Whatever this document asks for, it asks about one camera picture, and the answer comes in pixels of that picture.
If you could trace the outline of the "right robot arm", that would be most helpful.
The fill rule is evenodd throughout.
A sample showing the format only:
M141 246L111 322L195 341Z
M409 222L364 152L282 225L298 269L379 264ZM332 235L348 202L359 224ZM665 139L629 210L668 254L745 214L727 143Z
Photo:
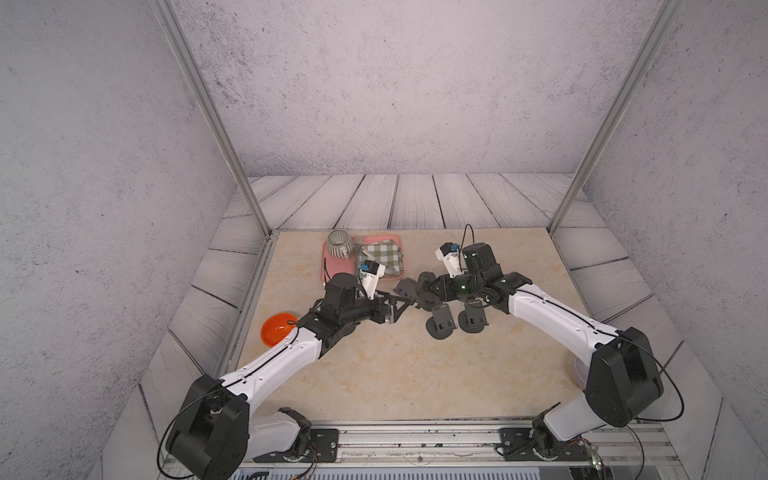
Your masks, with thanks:
M556 340L585 371L581 394L534 419L532 440L541 455L554 456L557 448L585 432L624 427L663 395L661 366L640 330L604 325L554 299L528 277L503 272L486 243L446 243L436 255L446 272L419 275L423 308L433 311L451 301L464 302L467 309L459 324L467 333L482 329L485 309L495 308Z

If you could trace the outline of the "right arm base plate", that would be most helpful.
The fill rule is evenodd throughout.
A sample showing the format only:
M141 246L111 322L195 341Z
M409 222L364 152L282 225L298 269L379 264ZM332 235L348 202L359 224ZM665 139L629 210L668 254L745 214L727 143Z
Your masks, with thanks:
M537 447L530 427L505 427L498 430L499 442L495 451L505 461L579 462L590 461L591 456L578 441L556 446L548 453Z

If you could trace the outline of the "dark green phone stand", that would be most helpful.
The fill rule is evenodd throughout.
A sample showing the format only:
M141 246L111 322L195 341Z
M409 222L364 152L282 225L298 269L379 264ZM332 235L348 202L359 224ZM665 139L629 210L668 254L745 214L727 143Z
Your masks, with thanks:
M485 306L479 299L468 300L459 313L458 324L462 331L470 334L482 332L488 325Z
M426 322L426 330L436 340L450 337L457 328L450 306L441 304L431 310L431 317Z
M429 289L435 280L436 276L432 272L422 272L417 280L402 279L394 288L394 293L410 300L415 308L431 312L442 303L439 296Z

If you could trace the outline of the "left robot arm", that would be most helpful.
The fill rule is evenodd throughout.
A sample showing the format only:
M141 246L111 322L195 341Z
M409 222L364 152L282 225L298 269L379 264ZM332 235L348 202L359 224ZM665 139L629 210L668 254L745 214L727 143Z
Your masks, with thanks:
M323 297L266 353L220 378L203 375L191 384L163 434L162 450L198 479L227 479L244 461L269 454L302 458L311 422L289 407L258 417L260 405L361 322L395 323L412 303L388 292L368 294L352 274L334 275Z

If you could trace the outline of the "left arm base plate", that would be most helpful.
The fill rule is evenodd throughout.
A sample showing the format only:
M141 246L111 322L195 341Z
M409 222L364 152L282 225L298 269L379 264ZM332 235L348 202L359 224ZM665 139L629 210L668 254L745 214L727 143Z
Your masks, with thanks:
M296 448L266 453L252 458L252 461L287 464L334 463L338 456L339 435L338 429L312 428L308 436L299 440Z

